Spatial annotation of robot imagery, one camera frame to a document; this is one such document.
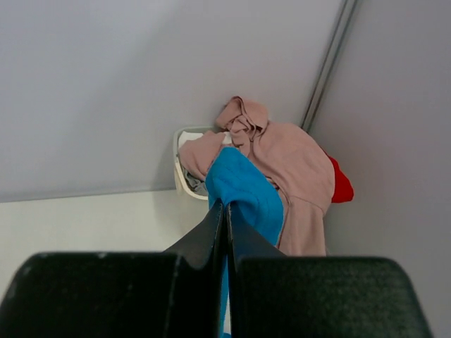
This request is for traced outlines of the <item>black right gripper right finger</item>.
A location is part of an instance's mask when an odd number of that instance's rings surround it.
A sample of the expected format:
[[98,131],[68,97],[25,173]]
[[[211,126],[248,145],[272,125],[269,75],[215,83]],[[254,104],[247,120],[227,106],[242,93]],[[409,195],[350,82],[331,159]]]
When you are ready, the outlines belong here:
[[233,337],[431,337],[411,280],[381,257],[289,257],[227,207]]

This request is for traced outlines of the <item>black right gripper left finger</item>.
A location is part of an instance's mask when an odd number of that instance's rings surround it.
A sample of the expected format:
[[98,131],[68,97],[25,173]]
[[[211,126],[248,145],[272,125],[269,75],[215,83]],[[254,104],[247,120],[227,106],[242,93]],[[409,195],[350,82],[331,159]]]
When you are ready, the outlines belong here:
[[2,337],[218,337],[223,204],[155,252],[42,252],[1,302]]

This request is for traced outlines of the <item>blue t shirt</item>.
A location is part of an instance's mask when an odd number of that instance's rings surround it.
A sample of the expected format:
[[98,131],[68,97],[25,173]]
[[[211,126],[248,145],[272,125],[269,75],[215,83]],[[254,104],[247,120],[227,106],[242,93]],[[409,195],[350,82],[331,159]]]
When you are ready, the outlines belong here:
[[286,257],[277,242],[284,222],[284,207],[274,186],[264,174],[239,150],[220,150],[206,175],[209,205],[219,199],[224,206],[235,204],[244,221],[276,254]]

